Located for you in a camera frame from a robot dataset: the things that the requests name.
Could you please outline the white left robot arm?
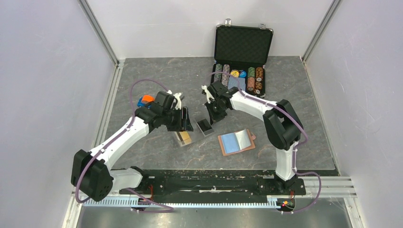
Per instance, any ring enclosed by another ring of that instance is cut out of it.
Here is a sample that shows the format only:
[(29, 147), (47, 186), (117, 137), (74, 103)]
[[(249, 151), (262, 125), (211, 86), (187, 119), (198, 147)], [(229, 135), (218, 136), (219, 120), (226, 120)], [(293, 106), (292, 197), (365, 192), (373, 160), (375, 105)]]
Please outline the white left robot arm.
[(134, 110), (129, 120), (112, 136), (86, 152), (79, 150), (73, 158), (71, 183), (77, 202), (103, 200), (110, 192), (131, 188), (137, 193), (149, 189), (149, 180), (136, 168), (115, 170), (117, 160), (136, 142), (154, 129), (165, 126), (169, 132), (192, 132), (188, 108), (182, 105), (182, 93), (160, 91), (156, 98)]

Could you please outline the black credit card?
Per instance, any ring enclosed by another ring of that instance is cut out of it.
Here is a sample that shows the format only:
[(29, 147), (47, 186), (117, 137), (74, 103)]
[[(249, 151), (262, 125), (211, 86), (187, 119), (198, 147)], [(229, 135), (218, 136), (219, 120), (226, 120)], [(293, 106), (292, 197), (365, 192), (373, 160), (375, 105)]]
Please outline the black credit card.
[(207, 119), (202, 119), (196, 122), (204, 136), (210, 135), (214, 132), (210, 122)]

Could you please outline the tan leather card holder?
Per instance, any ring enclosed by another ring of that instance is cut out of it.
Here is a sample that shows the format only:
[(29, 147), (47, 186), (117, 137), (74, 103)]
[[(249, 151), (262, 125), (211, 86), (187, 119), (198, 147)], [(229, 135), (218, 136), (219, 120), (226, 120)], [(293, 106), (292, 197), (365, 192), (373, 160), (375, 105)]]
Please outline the tan leather card holder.
[(248, 129), (218, 136), (218, 141), (223, 156), (255, 149), (255, 139), (256, 136), (251, 134)]

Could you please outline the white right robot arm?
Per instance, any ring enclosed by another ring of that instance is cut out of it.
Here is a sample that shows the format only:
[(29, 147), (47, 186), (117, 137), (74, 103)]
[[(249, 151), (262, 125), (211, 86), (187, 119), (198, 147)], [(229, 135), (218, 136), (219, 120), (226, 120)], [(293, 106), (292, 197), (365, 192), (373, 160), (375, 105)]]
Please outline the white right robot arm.
[(268, 140), (276, 148), (275, 189), (281, 194), (292, 190), (297, 174), (296, 149), (305, 132), (290, 102), (268, 101), (249, 95), (237, 87), (228, 89), (220, 82), (203, 85), (201, 89), (207, 98), (204, 105), (210, 124), (223, 120), (228, 109), (247, 113), (264, 123)]

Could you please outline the clear acrylic card box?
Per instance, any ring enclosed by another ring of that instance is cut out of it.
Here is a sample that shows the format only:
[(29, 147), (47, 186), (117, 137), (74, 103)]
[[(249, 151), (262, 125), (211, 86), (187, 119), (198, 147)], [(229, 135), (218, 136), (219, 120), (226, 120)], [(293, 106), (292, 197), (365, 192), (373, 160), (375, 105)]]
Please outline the clear acrylic card box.
[[(200, 140), (203, 140), (205, 137), (207, 137), (207, 136), (204, 136), (203, 134), (202, 134), (202, 132), (201, 132), (201, 130), (199, 129), (199, 127), (197, 126), (197, 121), (199, 121), (199, 120), (202, 120), (202, 119), (206, 119), (206, 118), (204, 118), (204, 117), (197, 117), (197, 118), (193, 118), (192, 120), (191, 120), (191, 124), (192, 124), (192, 126), (193, 126), (193, 129), (194, 129), (194, 131), (193, 132), (188, 132), (189, 133), (189, 135), (190, 135), (190, 137), (191, 137), (191, 139), (192, 139), (192, 143), (195, 143), (195, 142), (198, 142), (198, 141), (200, 141)], [(177, 143), (178, 143), (178, 140), (177, 140), (177, 137), (176, 137), (176, 135), (175, 135), (175, 133), (176, 132), (174, 132), (174, 137), (175, 137), (175, 139), (176, 139), (176, 141), (177, 141)]]

